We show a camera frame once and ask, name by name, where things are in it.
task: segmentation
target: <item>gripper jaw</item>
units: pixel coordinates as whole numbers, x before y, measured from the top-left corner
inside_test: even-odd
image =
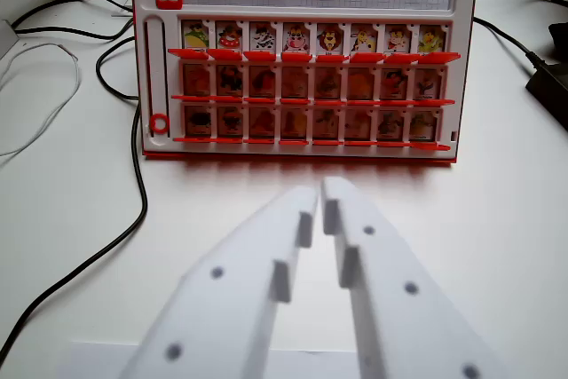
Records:
[[[362,379],[504,379],[500,364],[375,205],[343,178],[322,185]]]
[[[181,280],[122,379],[260,379],[277,302],[289,302],[316,192],[296,187],[235,229]]]

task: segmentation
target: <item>guess who game board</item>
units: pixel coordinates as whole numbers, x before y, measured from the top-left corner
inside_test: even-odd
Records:
[[[455,162],[474,0],[134,0],[146,155]]]

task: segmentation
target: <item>cartoon character picture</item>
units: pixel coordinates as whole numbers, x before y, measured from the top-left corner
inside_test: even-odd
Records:
[[[345,112],[345,139],[369,140],[371,138],[371,116],[366,110],[351,109]]]
[[[198,64],[184,64],[184,94],[207,97],[210,94],[209,72]]]
[[[250,50],[276,52],[276,30],[270,22],[250,23]]]
[[[372,25],[351,26],[351,52],[375,52],[376,30]]]
[[[431,111],[414,111],[410,120],[411,141],[433,141],[436,137],[437,114]]]
[[[313,111],[313,138],[337,139],[339,117],[332,109],[315,109]]]
[[[241,50],[242,29],[234,21],[217,23],[217,48]]]
[[[251,107],[248,111],[248,134],[251,138],[274,138],[274,114],[268,107]]]
[[[350,68],[347,99],[372,99],[375,76],[368,68]]]
[[[310,50],[310,33],[303,24],[284,24],[284,44],[282,51],[308,52]]]
[[[440,26],[421,26],[418,37],[418,52],[442,52],[445,40],[446,33],[442,31]]]
[[[250,68],[250,96],[274,98],[276,76],[268,66]]]
[[[377,139],[379,141],[402,140],[404,117],[400,111],[379,111],[379,128]]]
[[[316,68],[315,99],[339,99],[341,90],[341,76],[334,68]]]
[[[281,121],[282,139],[305,139],[308,119],[302,108],[283,108]]]
[[[410,31],[406,26],[386,26],[384,37],[385,52],[410,52]]]
[[[204,51],[209,48],[209,29],[198,20],[181,21],[181,34],[184,48]]]
[[[318,25],[318,52],[341,53],[343,47],[343,31],[336,24]]]
[[[308,75],[301,67],[282,68],[283,98],[308,98]]]
[[[416,70],[414,99],[437,99],[440,76],[436,70]]]
[[[406,99],[406,81],[408,77],[401,69],[383,70],[380,99]]]
[[[242,138],[242,113],[239,108],[217,109],[217,135],[221,138]]]
[[[217,66],[217,95],[242,97],[242,73],[237,66]]]
[[[185,106],[184,122],[186,137],[211,136],[211,113],[206,107]]]

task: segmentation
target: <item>white tabletop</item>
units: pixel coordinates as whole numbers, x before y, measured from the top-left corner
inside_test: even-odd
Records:
[[[30,6],[11,10],[12,18]],[[111,11],[99,1],[64,4],[25,25],[112,34],[125,19],[110,17]],[[540,0],[477,0],[476,15],[545,59],[552,44],[548,24],[568,19],[565,8]],[[94,74],[110,43],[72,35],[25,42],[45,40],[62,42],[79,57],[83,83],[32,147],[0,161],[0,342],[37,295],[121,233],[140,209],[129,146],[134,108],[106,93]],[[119,51],[103,73],[135,94],[131,48]],[[57,377],[72,340],[138,342],[195,261],[277,193],[318,186],[326,175],[345,176],[373,198],[511,378],[565,378],[568,134],[524,89],[528,77],[509,55],[526,67],[528,60],[506,48],[474,26],[453,166],[142,160],[150,201],[145,223],[39,310],[0,378]],[[0,92],[0,150],[23,140],[67,95],[73,65],[45,48],[20,59],[7,79]],[[274,347],[355,349],[349,296],[337,285],[334,256],[332,239],[318,225],[313,247],[300,256],[293,303],[279,309]]]

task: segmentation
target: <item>white table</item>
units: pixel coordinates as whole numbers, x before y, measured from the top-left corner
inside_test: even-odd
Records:
[[[66,4],[27,25],[111,34],[124,22],[109,17],[112,10]],[[548,24],[568,19],[565,8],[538,0],[477,0],[476,15],[545,59]],[[64,41],[79,57],[83,84],[40,140],[0,162],[2,342],[33,298],[111,241],[140,208],[129,148],[133,107],[106,93],[94,75],[109,44],[71,35],[26,39],[44,40]],[[522,52],[506,47],[530,66]],[[51,54],[36,51],[12,70],[0,92],[0,147],[8,136],[16,142],[14,130],[31,132],[71,89],[71,61],[56,53],[48,62]],[[103,73],[133,94],[132,56],[131,46],[119,51]],[[453,166],[142,160],[150,200],[142,228],[42,307],[0,378],[56,378],[72,340],[138,342],[190,265],[275,194],[318,186],[326,175],[343,175],[373,198],[511,378],[565,378],[568,134],[526,92],[526,81],[509,53],[476,25]],[[216,219],[206,222],[211,211]],[[337,285],[334,256],[332,239],[316,227],[313,247],[300,255],[294,302],[279,310],[274,347],[354,350],[349,297]]]

